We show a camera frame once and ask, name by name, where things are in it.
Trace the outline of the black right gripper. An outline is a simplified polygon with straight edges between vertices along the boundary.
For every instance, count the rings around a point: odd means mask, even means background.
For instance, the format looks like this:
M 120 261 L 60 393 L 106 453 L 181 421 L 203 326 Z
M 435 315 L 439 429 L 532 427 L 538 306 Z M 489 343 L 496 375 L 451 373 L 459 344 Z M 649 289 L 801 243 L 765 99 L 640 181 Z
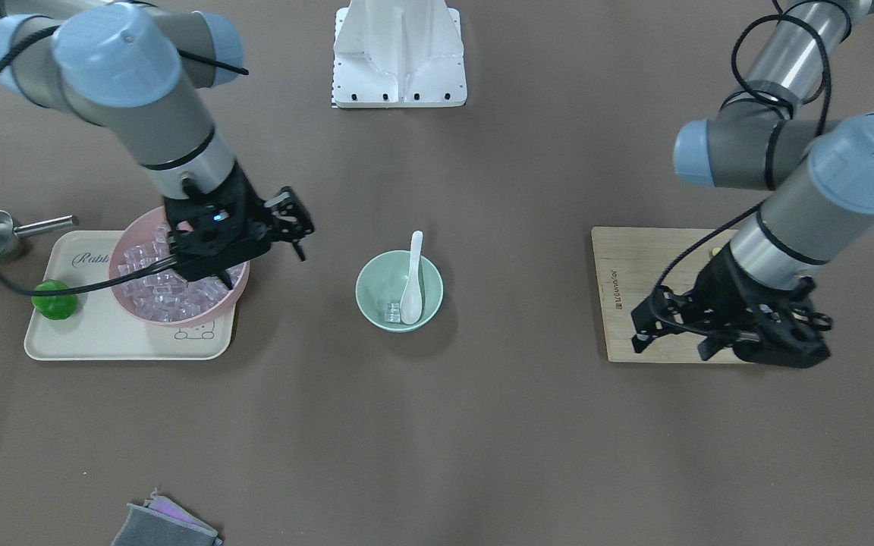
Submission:
M 181 189 L 184 199 L 163 199 L 171 253 L 135 246 L 135 275 L 174 269 L 187 282 L 209 277 L 209 286 L 227 293 L 245 280 L 250 260 L 269 252 L 276 242 L 291 244 L 296 256 L 305 260 L 301 243 L 316 227 L 292 187 L 282 187 L 264 200 L 236 163 L 212 191 L 199 190 L 193 182 L 183 182 Z

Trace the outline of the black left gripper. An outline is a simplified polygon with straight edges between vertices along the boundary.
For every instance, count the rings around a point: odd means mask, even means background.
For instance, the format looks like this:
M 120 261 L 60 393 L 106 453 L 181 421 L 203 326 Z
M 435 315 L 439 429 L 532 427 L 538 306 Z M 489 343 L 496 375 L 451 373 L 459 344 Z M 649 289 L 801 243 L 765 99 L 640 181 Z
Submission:
M 693 333 L 702 362 L 731 349 L 743 362 L 811 369 L 830 357 L 823 335 L 835 325 L 816 311 L 812 278 L 790 290 L 756 282 L 733 259 L 729 245 L 698 274 L 693 290 L 654 287 L 631 312 L 635 353 L 670 334 Z

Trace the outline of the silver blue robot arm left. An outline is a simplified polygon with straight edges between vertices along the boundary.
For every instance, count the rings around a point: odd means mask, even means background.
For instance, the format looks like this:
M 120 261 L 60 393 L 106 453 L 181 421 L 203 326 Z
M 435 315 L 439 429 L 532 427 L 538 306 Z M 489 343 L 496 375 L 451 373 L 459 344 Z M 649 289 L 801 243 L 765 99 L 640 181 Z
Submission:
M 814 277 L 874 225 L 874 111 L 828 119 L 829 56 L 871 14 L 874 1 L 790 1 L 737 39 L 736 89 L 714 120 L 682 127 L 673 165 L 684 182 L 769 196 L 728 222 L 738 232 L 686 293 L 659 276 L 631 312 L 635 353 L 690 333 L 703 360 L 731 349 L 810 369 L 830 357 Z

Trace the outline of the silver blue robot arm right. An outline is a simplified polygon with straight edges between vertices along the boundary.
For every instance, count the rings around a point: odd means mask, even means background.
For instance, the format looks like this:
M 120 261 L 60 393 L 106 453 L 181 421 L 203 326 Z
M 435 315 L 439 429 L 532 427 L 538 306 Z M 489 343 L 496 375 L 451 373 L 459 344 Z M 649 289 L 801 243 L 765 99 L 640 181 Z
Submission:
M 167 269 L 215 277 L 294 247 L 315 225 L 291 187 L 257 196 L 199 96 L 245 75 L 240 35 L 225 17 L 143 1 L 0 1 L 0 84 L 42 108 L 110 130 L 163 198 L 167 258 L 68 294 Z M 0 283 L 11 282 L 0 272 Z

